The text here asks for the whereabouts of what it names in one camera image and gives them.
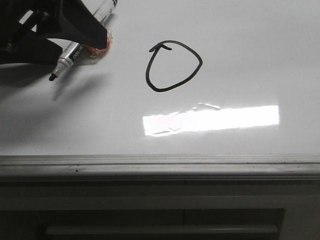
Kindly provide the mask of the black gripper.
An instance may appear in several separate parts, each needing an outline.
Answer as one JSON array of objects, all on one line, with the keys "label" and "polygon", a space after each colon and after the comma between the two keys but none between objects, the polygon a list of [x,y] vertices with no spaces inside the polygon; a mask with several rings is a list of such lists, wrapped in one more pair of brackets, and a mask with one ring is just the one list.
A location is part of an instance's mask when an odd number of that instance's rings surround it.
[{"label": "black gripper", "polygon": [[54,65],[63,49],[48,39],[103,49],[107,30],[81,0],[0,2],[1,64]]}]

